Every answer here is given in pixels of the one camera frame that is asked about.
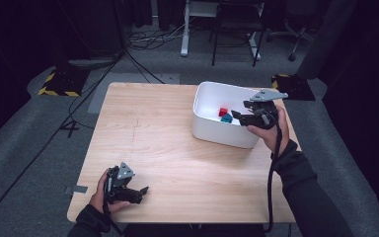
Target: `white plastic bin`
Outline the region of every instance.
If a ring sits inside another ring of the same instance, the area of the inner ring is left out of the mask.
[[[202,82],[193,102],[192,134],[202,140],[241,148],[253,148],[259,138],[251,134],[237,119],[232,123],[221,121],[220,108],[249,115],[243,101],[249,101],[258,91],[227,84]]]

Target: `carpet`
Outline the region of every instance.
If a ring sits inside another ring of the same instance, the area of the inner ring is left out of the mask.
[[[103,106],[106,92],[112,82],[131,82],[131,83],[153,83],[160,84],[158,80],[147,73],[109,73],[106,78],[100,83],[94,93],[91,104],[88,108],[88,113],[99,114]],[[154,74],[165,84],[180,84],[180,74]]]

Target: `person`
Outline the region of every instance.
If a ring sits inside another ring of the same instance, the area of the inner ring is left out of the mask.
[[[281,177],[283,194],[294,214],[300,232],[303,236],[353,236],[341,212],[317,183],[317,175],[308,159],[301,151],[297,151],[297,143],[289,138],[285,110],[279,106],[276,108],[282,138],[272,169]],[[262,138],[272,154],[275,153],[276,126],[265,130],[248,125],[247,129]],[[69,232],[69,237],[101,236],[101,232],[110,231],[109,217],[103,215],[106,178],[106,174],[100,178],[97,191],[78,215],[77,223]],[[119,201],[109,204],[109,210],[114,213],[128,205],[130,205],[128,201]]]

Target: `yellow and black tape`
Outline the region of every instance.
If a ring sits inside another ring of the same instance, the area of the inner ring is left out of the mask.
[[[55,70],[51,71],[50,75],[44,81],[41,89],[38,91],[39,95],[49,95],[49,96],[71,96],[71,97],[79,97],[81,96],[81,91],[75,90],[63,90],[62,88],[57,88]]]
[[[290,75],[286,75],[286,74],[273,75],[270,79],[270,82],[272,83],[272,88],[278,90],[278,80],[277,79],[284,78],[284,77],[288,78],[288,77],[290,77]]]

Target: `chair wheel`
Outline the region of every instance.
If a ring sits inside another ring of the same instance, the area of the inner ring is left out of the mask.
[[[291,54],[288,56],[288,60],[290,60],[290,61],[294,61],[294,60],[295,60],[295,54],[291,53]]]

